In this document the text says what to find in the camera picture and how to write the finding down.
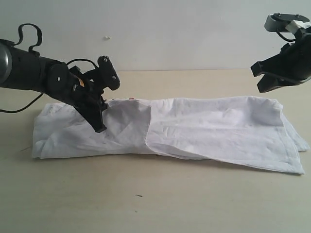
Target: beige table surface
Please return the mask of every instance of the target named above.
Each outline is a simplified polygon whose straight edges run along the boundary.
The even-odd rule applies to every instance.
[[[276,98],[311,143],[311,82],[260,94],[249,70],[119,76],[121,88],[106,98]],[[36,95],[1,89],[0,108],[20,108]],[[311,232],[309,152],[301,154],[303,176],[155,155],[34,160],[34,117],[48,102],[44,96],[22,113],[0,114],[1,233]]]

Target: white cloth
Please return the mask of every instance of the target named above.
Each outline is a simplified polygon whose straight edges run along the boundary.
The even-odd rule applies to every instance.
[[[35,119],[33,158],[158,154],[304,174],[298,151],[310,148],[277,100],[120,99],[108,105],[107,130],[95,133],[73,107],[47,104]]]

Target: black cable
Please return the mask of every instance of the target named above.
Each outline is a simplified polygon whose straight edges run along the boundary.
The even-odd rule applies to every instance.
[[[296,41],[296,39],[288,39],[285,36],[283,36],[280,31],[276,31],[276,33],[278,34],[279,37],[281,37],[283,40],[287,41],[287,42],[294,42]]]
[[[66,65],[68,66],[69,64],[71,64],[71,63],[73,63],[73,62],[77,62],[77,61],[90,62],[90,63],[93,64],[94,68],[98,68],[97,65],[96,65],[93,61],[91,61],[91,60],[89,60],[89,59],[82,59],[82,58],[73,59],[73,60],[71,60],[70,62],[67,62]]]
[[[8,111],[8,110],[3,110],[0,109],[0,113],[19,113],[21,111],[24,111],[26,108],[29,108],[30,105],[32,105],[34,102],[36,102],[41,96],[43,96],[43,93],[41,93],[39,96],[37,96],[33,101],[31,101],[29,104],[27,104],[25,107],[15,110],[15,111]]]

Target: white wall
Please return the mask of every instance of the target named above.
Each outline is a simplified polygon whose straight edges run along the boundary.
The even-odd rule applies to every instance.
[[[0,38],[17,41],[18,25],[31,22],[43,31],[42,56],[64,61],[109,55],[117,70],[249,68],[284,44],[263,27],[275,12],[311,18],[311,1],[3,0]],[[23,49],[35,31],[25,37]]]

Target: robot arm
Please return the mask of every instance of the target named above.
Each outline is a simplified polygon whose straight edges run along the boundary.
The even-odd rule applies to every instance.
[[[31,25],[37,29],[38,41],[28,51],[15,48],[23,40],[22,28]],[[49,95],[73,106],[98,133],[106,129],[102,111],[107,108],[102,98],[104,89],[116,90],[119,78],[109,60],[102,56],[98,66],[86,59],[75,59],[65,64],[58,60],[41,57],[33,48],[40,46],[42,32],[34,24],[22,24],[18,28],[19,42],[0,39],[0,87],[33,90]],[[74,61],[88,61],[94,69],[81,73],[77,66],[68,68]]]
[[[268,92],[284,86],[300,85],[311,79],[311,23],[300,15],[276,13],[269,15],[265,29],[276,32],[288,41],[281,52],[252,65],[253,75],[264,74],[258,83],[259,92]],[[281,33],[292,33],[289,40]]]

